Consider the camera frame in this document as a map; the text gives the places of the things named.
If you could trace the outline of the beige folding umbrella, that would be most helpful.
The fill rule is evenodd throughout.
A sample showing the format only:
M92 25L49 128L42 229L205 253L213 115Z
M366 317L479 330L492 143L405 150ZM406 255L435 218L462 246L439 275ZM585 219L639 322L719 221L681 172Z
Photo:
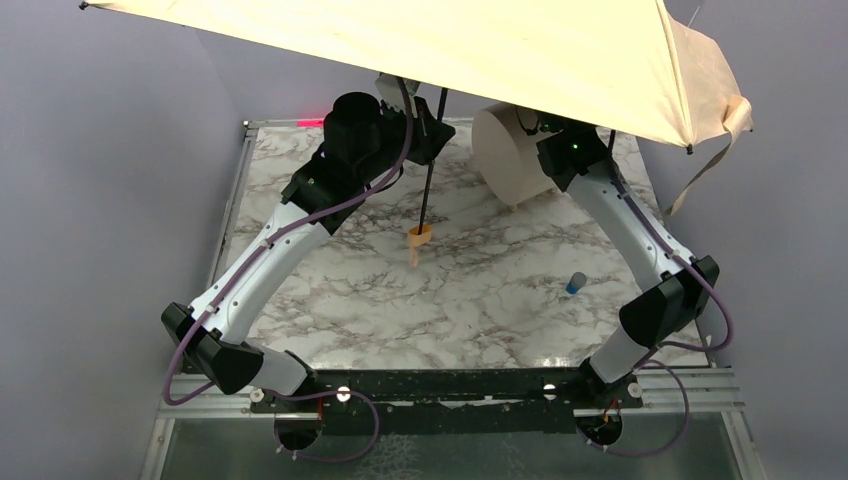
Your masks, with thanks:
M103 1L100 8L693 148L753 127L719 45L661 1Z

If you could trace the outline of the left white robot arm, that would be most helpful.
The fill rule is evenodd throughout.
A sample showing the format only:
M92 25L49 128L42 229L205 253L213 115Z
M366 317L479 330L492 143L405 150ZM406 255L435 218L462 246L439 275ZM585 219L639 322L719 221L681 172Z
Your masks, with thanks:
M161 321L177 346L169 369L187 362L224 394L266 385L292 395L313 370L290 351L252 346L247 336L285 279L405 161L427 165L454 137L421 97L394 110L364 92L339 97L323 120L323 140L294 172L262 232L213 285Z

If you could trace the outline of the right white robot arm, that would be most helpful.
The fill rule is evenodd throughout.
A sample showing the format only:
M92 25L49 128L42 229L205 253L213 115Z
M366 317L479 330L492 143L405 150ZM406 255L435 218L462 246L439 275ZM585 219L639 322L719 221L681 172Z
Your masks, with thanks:
M719 267L664 229L621 175L596 126L543 112L537 117L543 173L599 224L641 290L620 308L616 331L579 367L586 389L600 394L703 312Z

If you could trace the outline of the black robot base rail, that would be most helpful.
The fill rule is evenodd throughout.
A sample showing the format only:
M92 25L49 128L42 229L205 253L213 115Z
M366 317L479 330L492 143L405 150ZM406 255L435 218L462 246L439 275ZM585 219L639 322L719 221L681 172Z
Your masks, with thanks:
M640 408L632 374L603 386L578 367L343 370L324 369L296 400L269 390L250 410L275 420L285 445L319 437L541 432L574 434L599 427L621 432L616 414Z

